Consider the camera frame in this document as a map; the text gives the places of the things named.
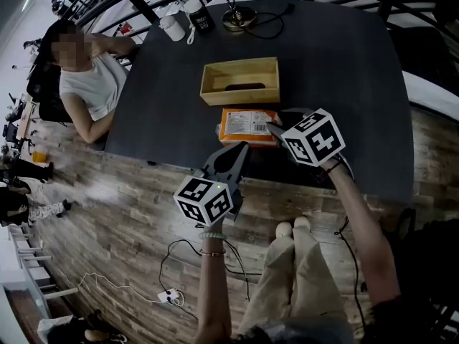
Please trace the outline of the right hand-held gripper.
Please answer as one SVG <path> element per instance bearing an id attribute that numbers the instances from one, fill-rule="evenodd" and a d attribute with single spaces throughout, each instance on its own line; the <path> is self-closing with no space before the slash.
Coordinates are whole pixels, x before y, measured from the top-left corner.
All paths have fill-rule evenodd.
<path id="1" fill-rule="evenodd" d="M 279 118 L 297 124 L 285 131 L 268 122 L 267 129 L 279 145 L 286 145 L 296 163 L 318 167 L 346 146 L 333 116 L 323 109 L 288 108 L 279 112 Z"/>

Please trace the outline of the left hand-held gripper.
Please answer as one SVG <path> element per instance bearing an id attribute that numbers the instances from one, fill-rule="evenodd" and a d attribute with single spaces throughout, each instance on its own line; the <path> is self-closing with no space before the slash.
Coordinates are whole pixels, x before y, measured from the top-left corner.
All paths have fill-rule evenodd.
<path id="1" fill-rule="evenodd" d="M 245 141 L 226 145 L 211 154 L 203 169 L 185 177 L 174 200 L 186 219 L 205 227 L 236 219 L 243 201 L 240 174 L 249 150 Z"/>

